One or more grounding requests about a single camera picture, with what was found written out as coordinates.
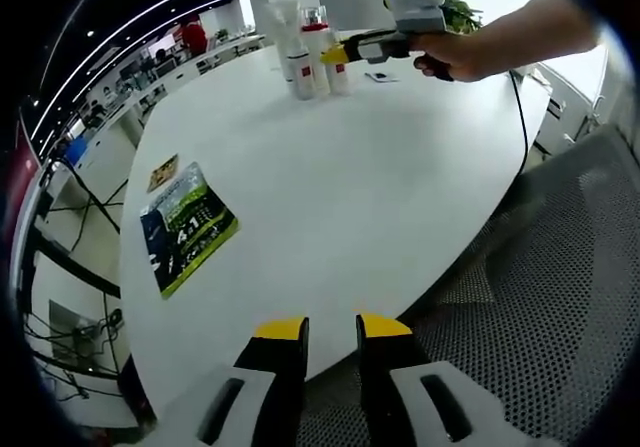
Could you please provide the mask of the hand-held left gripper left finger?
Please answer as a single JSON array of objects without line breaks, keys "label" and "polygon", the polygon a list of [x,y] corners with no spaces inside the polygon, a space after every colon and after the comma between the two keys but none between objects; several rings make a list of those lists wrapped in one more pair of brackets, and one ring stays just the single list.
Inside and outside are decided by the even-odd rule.
[{"label": "hand-held left gripper left finger", "polygon": [[260,325],[232,365],[175,399],[158,426],[160,446],[292,446],[304,403],[309,319]]}]

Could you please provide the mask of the person's right hand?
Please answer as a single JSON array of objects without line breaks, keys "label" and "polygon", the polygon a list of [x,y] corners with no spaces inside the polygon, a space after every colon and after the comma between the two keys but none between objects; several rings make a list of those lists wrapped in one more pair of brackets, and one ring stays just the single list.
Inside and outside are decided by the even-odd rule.
[{"label": "person's right hand", "polygon": [[493,75],[490,53],[479,34],[423,34],[411,39],[411,50],[421,52],[414,67],[427,77],[436,76],[436,62],[448,65],[455,81],[475,82]]}]

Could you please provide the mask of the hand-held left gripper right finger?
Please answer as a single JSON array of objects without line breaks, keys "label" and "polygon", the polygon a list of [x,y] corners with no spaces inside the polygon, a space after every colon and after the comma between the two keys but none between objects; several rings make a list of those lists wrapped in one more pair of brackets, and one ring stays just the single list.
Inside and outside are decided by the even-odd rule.
[{"label": "hand-held left gripper right finger", "polygon": [[504,446],[500,402],[448,362],[431,362],[411,329],[356,316],[361,405],[375,446]]}]

